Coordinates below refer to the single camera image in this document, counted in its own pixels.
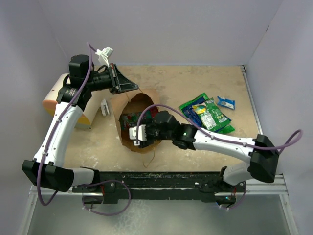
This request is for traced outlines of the brown paper bag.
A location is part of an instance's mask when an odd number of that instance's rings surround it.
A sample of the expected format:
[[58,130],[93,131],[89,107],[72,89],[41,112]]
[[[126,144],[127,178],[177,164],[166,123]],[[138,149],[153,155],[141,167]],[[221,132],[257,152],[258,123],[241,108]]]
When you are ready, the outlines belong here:
[[156,89],[138,89],[135,91],[117,94],[111,98],[115,124],[122,145],[127,147],[130,151],[140,154],[141,156],[151,151],[155,155],[156,148],[161,141],[157,141],[153,145],[146,148],[134,146],[133,141],[129,138],[129,130],[121,130],[119,119],[122,114],[142,112],[148,106],[157,103],[160,103],[160,98]]

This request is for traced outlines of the blue Kettle chips bag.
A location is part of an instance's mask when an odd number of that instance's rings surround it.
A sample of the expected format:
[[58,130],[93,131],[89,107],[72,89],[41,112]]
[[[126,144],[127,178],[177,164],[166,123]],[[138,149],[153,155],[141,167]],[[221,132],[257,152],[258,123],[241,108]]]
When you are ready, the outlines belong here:
[[192,106],[196,104],[202,104],[205,101],[208,100],[208,97],[203,95],[203,96],[198,96],[197,98],[190,100],[182,105],[179,106],[179,109],[181,112],[188,118],[190,119],[193,123],[195,123],[198,127],[203,127],[201,118],[196,114],[196,112],[193,110]]

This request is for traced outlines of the green yellow candy packet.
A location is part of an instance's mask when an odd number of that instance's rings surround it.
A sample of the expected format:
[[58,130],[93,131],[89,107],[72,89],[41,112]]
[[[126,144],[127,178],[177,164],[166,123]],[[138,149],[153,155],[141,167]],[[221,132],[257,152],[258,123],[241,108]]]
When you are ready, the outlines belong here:
[[230,120],[219,109],[214,98],[192,105],[192,109],[200,118],[203,128],[208,131],[219,132],[230,124]]

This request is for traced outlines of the green white snack packet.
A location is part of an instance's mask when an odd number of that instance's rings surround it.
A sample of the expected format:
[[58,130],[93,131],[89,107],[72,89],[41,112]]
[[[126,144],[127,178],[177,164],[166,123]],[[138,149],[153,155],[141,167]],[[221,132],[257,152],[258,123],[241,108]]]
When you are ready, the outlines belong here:
[[179,106],[180,111],[198,127],[220,134],[235,131],[228,118],[218,107],[214,98],[202,93]]

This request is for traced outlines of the blue snack packet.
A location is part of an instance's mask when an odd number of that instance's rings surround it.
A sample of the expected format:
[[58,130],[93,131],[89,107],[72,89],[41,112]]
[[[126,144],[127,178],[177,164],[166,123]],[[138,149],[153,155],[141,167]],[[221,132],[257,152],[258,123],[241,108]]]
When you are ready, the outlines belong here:
[[225,107],[231,110],[235,110],[235,100],[224,98],[221,96],[217,96],[218,98],[218,105],[221,107]]

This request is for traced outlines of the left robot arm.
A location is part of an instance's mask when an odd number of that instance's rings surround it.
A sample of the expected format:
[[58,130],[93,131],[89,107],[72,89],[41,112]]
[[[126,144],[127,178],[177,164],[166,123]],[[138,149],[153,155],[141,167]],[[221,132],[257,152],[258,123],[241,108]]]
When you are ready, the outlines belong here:
[[24,160],[22,171],[37,188],[66,192],[72,186],[84,185],[90,191],[99,190],[101,181],[95,171],[87,168],[63,168],[65,152],[76,123],[82,116],[92,92],[108,89],[120,94],[138,89],[127,79],[116,64],[105,66],[102,72],[94,71],[94,64],[87,55],[71,57],[69,75],[63,79],[58,91],[53,121],[47,135],[33,157]]

